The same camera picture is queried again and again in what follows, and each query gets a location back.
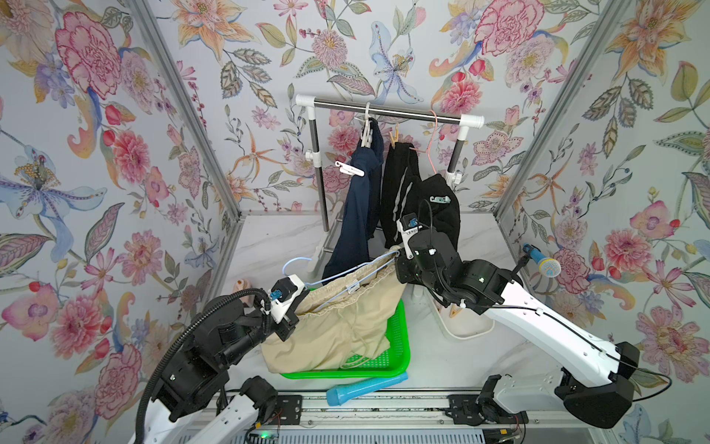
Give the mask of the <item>tan wooden clothespin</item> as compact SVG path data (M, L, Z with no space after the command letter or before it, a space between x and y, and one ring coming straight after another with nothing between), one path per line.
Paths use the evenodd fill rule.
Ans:
M449 307L449 318L455 318L461 311L462 308L458 305L451 305Z

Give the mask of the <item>steel clothes rack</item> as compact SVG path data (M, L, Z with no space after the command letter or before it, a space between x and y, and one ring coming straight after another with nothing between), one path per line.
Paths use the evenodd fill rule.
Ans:
M320 149L316 121L316 111L318 109L361 113L364 115L365 121L368 121L371 117L377 117L381 120L382 118L395 118L395 120L416 120L458 126L459 132L454 144L453 153L444 175L446 183L450 187L454 187L462 182L462 172L458 170L458 162L462 149L464 148L464 144L467 141L469 132L472 129L482 129L486 123L484 117L482 116L466 114L459 117L437 115L432 110L423 112L411 109L385 107L384 105L371 105L371 103L362 104L335 101L318 98L308 94L297 94L293 98L293 101L295 105L303 108L307 115L308 128L311 135L311 147L304 151L304 156L314 165L316 190L318 191L319 204L321 206L320 215L324 231L322 240L320 240L317 244L316 250L310 258L310 263L306 268L306 276L311 278L318 275L321 265L325 262L325 256L332 253L332 250L329 248L329 244L334 237L334 232L338 230L338 222L336 221L336 218L342 215L342 205L339 203L335 205L332 211L327 210L327 191L325 190L323 168L324 152Z

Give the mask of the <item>white hanger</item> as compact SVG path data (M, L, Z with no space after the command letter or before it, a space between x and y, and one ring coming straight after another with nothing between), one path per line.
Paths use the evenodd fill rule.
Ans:
M367 102L364 106L364 119L362 120L361 146L363 148L371 148L373 143L373 117L371 116L371 103Z

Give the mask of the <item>green plastic basket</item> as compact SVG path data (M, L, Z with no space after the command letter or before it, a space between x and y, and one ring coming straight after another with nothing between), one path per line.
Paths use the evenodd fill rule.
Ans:
M372 379L373 377L397 377L410 364L410 344L407 329L405 305L400 301L395 313L388 320L386 338L389 349L367 362L360 356L353 356L345 367L335 370L314 370L282 374L285 379Z

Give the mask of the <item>tan clothespin on black shorts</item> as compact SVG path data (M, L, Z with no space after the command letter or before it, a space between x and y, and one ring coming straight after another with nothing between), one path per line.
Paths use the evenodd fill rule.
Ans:
M389 141L390 141L390 148L395 148L397 143L399 142L399 127L396 126L394 129L392 129L388 133Z

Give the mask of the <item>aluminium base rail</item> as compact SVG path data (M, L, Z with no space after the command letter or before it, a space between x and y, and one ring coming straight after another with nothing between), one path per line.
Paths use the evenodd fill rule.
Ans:
M264 397L230 390L200 412L175 422L158 401L145 418L145 443L523 443L527 414L501 423L481 421L467 395L433 399L370 396L351 407L325 397Z

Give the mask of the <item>blue toy microphone on stand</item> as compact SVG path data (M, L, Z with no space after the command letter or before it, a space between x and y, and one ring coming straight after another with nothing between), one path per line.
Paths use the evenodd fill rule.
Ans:
M529 262L536 264L538 272L547 278L556 278L562 272L562 267L557 259L544 255L536 246L532 244L523 245L523 255L518 260L512 273L517 275Z

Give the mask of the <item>white tray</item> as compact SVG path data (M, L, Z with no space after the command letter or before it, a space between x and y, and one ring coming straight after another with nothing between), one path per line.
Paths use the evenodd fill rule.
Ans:
M440 303L439 296L432 296L432 292L426 287L420 288L420 294L427 299L430 308L434 314L434 319L443 334L450 340L473 340L480 338L487 333L493 331L496 322L488 317L479 316L468 308L462 308L462 311L455 317L449 318L449 307L445 307Z

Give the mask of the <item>teal flashlight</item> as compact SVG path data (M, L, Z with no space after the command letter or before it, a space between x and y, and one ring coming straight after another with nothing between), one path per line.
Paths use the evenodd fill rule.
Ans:
M348 401L384 390L409 379L407 372L403 372L397 377L377 377L376 379L366 379L357 383L339 385L331 388L325 394L329 407L338 407Z

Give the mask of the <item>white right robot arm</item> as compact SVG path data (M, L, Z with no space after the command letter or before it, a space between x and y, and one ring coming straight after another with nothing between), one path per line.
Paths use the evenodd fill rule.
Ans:
M514 330L560 366L516 379L491 375L461 407L473 425L525 425L530 411L564 411L588 426L612 429L637 398L632 376L640 352L628 342L602 340L574 325L527 292L515 270L476 259L463 261L450 238L414 216L399 220L405 252L399 282L418 285L443 307L471 310Z

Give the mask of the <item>black shorts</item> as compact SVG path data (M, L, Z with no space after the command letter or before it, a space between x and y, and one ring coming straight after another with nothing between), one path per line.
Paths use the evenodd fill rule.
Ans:
M397 221L414 213L425 224L449 236L453 246L460 238L460 203L446 180L439 174L423 179L418 154L410 151L410 142L398 142L388 150L379 207L379 222L385 237L386 249L401 243ZM430 196L447 195L449 205L430 203Z

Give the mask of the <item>navy blue shorts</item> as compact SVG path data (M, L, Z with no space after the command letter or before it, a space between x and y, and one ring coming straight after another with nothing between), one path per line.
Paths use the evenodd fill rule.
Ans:
M324 284L351 268L370 260L369 239L377 225L375 221L384 162L384 141L373 118L371 148L358 144L349 164L365 172L364 177L353 176L346 197L340 235L332 255L324 267Z

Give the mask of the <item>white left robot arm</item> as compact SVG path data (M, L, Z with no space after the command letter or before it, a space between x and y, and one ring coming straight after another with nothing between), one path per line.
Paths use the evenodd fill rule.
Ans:
M270 292L249 288L207 303L149 378L133 441L175 442L213 399L220 407L216 419L195 441L220 443L240 429L251 432L273 420L277 390L256 376L229 398L229 369L270 337L288 339L299 323L296 310L308 294L304 285L285 277Z

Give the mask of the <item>pink small toy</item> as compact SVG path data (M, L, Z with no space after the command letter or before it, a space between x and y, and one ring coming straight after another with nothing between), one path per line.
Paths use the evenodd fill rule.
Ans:
M249 290L251 288L251 283L247 279L238 279L233 285L233 292L242 292L243 290ZM240 297L240 301L249 308L253 308L254 305L254 295L247 294Z

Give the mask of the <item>beige shorts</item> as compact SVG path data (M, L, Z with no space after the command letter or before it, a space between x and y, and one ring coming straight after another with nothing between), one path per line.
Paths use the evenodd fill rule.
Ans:
M335 370L353 356L365 362L389 349L388 320L405 290L395 262L399 247L353 268L310 292L297 310L299 323L283 342L270 338L261 345L266 368L273 374Z

